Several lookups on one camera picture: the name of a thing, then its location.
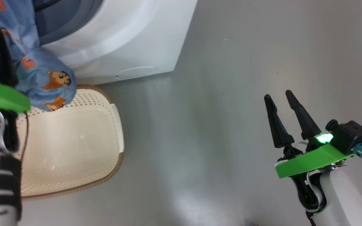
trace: gray floor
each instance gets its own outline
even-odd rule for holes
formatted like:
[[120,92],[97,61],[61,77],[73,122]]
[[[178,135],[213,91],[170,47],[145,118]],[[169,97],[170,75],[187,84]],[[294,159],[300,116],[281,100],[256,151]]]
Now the gray floor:
[[[362,1],[200,0],[174,72],[101,87],[122,117],[121,169],[24,203],[21,226],[309,226],[273,168],[263,96],[296,141],[286,89],[321,128],[362,124]],[[362,191],[362,160],[346,171]]]

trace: green led light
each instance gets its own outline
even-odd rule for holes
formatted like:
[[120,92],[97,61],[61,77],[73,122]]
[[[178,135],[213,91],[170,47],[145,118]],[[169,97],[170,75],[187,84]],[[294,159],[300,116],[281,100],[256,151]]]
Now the green led light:
[[330,133],[320,135],[316,139],[321,143],[329,143],[333,138],[333,135]]

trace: laundry basket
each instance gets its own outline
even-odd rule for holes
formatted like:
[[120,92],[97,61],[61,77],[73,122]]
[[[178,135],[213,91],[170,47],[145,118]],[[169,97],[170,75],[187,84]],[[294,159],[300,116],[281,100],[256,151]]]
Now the laundry basket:
[[[122,163],[124,141],[118,110],[102,89],[79,85],[61,109],[28,112],[29,135],[23,155],[24,201],[61,196],[106,182]],[[17,119],[20,153],[26,117]]]

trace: cable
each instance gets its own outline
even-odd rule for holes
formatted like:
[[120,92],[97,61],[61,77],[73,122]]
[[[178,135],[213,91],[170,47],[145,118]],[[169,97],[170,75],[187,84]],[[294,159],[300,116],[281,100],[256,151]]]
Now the cable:
[[26,138],[25,138],[25,144],[23,145],[22,156],[20,157],[21,162],[23,162],[23,157],[25,156],[27,138],[29,137],[29,116],[27,115],[27,112],[24,112],[24,114],[26,115]]

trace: black wire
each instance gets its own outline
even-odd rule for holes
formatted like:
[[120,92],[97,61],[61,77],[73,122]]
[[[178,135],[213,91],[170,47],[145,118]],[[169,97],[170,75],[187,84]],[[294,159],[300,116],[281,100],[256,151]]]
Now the black wire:
[[46,3],[42,3],[42,4],[39,4],[39,5],[37,5],[37,6],[35,5],[35,6],[34,6],[34,11],[38,12],[38,11],[40,11],[40,10],[43,10],[43,9],[45,9],[45,8],[48,8],[48,7],[56,4],[56,3],[59,2],[59,1],[60,1],[60,0],[50,0],[50,1],[46,2]]
[[25,144],[23,145],[22,156],[20,157],[21,162],[23,162],[23,157],[25,156],[27,138],[29,137],[29,116],[27,115],[27,112],[24,112],[24,114],[26,115],[26,138],[25,138]]

